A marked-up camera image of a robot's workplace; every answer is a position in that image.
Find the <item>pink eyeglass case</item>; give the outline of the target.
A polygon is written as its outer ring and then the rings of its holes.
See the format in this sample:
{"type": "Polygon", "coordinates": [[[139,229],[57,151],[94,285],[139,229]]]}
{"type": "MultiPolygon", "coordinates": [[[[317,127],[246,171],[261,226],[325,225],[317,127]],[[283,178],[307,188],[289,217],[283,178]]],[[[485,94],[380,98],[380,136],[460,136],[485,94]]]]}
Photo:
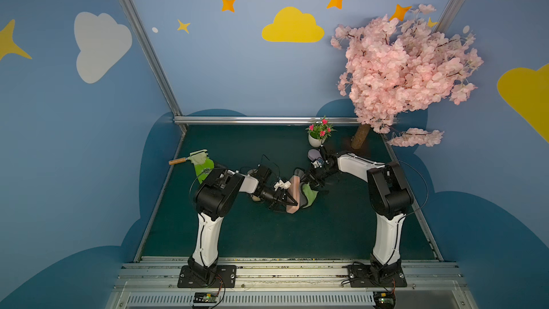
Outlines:
{"type": "Polygon", "coordinates": [[[292,198],[293,200],[290,200],[290,205],[286,206],[286,212],[288,214],[296,213],[301,206],[301,190],[300,190],[301,182],[300,177],[297,175],[293,175],[290,178],[290,187],[287,189],[288,197],[292,198]]]}

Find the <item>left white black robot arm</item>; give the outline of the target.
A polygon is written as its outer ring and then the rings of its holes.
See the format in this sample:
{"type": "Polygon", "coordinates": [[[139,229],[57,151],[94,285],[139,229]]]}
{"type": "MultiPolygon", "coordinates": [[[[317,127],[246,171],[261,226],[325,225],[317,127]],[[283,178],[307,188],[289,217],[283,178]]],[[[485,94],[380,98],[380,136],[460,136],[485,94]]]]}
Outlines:
{"type": "Polygon", "coordinates": [[[237,196],[245,193],[266,202],[270,210],[295,213],[309,204],[302,192],[301,178],[294,175],[290,180],[278,180],[269,185],[270,168],[259,165],[247,174],[215,167],[203,170],[205,176],[193,197],[199,228],[194,253],[188,260],[193,275],[206,283],[217,277],[218,244],[223,219],[232,209],[237,196]]]}

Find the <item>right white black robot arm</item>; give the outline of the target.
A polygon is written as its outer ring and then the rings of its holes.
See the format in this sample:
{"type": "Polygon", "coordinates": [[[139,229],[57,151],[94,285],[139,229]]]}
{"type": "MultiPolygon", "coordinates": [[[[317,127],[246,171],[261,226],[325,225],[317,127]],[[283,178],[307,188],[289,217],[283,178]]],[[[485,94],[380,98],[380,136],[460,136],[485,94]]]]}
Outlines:
{"type": "Polygon", "coordinates": [[[396,273],[400,267],[400,241],[408,209],[414,197],[398,162],[379,163],[351,152],[330,154],[324,147],[307,153],[311,168],[306,181],[323,186],[336,173],[347,173],[366,181],[370,204],[376,213],[376,241],[371,264],[379,273],[396,273]]]}

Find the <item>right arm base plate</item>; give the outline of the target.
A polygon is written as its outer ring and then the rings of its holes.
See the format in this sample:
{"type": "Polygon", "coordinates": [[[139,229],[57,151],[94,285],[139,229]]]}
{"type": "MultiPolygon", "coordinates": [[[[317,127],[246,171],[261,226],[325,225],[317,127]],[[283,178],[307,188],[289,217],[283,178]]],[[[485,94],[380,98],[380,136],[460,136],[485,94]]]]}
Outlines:
{"type": "Polygon", "coordinates": [[[354,262],[346,266],[352,288],[406,288],[407,280],[400,263],[388,266],[354,262]]]}

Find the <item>grey green microfibre cloth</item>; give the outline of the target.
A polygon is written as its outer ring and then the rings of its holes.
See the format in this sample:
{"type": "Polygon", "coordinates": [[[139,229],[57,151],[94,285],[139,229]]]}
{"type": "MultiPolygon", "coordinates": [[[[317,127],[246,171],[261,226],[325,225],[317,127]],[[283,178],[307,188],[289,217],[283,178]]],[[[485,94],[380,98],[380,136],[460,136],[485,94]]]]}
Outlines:
{"type": "Polygon", "coordinates": [[[329,190],[323,190],[319,184],[301,168],[296,168],[294,175],[300,179],[300,209],[310,207],[317,197],[326,196],[330,193],[329,190]]]}

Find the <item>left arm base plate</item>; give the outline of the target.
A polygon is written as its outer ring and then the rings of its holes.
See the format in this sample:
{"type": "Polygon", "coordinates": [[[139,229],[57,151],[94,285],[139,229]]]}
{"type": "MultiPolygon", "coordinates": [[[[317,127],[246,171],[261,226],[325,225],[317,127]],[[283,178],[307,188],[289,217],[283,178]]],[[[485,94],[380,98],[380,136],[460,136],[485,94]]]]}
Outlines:
{"type": "Polygon", "coordinates": [[[211,270],[202,266],[183,266],[177,281],[178,288],[234,288],[237,266],[217,266],[211,270]]]}

